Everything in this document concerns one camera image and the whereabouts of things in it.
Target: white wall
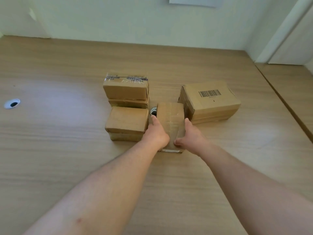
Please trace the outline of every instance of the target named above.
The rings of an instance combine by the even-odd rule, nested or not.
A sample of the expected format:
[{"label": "white wall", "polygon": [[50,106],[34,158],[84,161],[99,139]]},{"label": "white wall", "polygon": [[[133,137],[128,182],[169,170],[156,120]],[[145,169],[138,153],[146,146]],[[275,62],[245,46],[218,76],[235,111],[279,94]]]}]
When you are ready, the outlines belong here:
[{"label": "white wall", "polygon": [[220,9],[168,0],[31,0],[52,38],[244,49],[272,0]]},{"label": "white wall", "polygon": [[0,0],[0,31],[4,35],[49,38],[39,21],[29,15],[27,0]]},{"label": "white wall", "polygon": [[298,0],[273,0],[245,50],[256,61]]},{"label": "white wall", "polygon": [[311,61],[308,62],[305,66],[313,74],[313,59],[311,59]]}]

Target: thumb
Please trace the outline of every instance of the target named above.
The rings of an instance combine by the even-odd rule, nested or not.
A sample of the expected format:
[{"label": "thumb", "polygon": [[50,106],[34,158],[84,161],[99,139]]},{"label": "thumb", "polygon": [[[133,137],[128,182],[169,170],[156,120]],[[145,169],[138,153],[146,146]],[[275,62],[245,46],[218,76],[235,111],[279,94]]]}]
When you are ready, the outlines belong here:
[{"label": "thumb", "polygon": [[184,144],[184,138],[176,138],[174,144],[177,146],[182,146]]}]

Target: barcode label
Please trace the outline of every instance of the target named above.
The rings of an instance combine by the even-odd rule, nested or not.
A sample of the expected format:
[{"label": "barcode label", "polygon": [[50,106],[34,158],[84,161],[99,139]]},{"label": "barcode label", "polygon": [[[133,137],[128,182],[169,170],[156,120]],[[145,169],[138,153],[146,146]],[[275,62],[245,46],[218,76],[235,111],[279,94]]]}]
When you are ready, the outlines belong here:
[{"label": "barcode label", "polygon": [[204,90],[204,91],[199,91],[199,94],[201,97],[213,97],[213,96],[222,95],[219,92],[219,90]]}]

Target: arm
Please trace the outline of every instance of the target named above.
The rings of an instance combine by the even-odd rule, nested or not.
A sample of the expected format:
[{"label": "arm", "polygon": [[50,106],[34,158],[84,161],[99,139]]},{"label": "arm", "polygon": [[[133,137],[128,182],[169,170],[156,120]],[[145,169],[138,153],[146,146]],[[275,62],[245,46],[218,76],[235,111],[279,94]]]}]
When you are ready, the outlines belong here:
[{"label": "arm", "polygon": [[140,142],[80,182],[25,235],[121,234],[154,155],[169,142],[158,119],[152,120]]},{"label": "arm", "polygon": [[209,142],[186,119],[180,145],[212,170],[248,234],[312,234],[313,203]]}]

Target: white door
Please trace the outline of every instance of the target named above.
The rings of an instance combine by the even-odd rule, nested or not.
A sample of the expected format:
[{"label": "white door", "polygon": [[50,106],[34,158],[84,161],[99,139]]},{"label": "white door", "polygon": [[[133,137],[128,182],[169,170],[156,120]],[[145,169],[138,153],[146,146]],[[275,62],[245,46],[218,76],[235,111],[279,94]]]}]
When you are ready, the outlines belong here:
[{"label": "white door", "polygon": [[50,38],[28,0],[0,0],[0,32],[3,35]]},{"label": "white door", "polygon": [[271,64],[305,65],[313,58],[313,6],[269,60]]}]

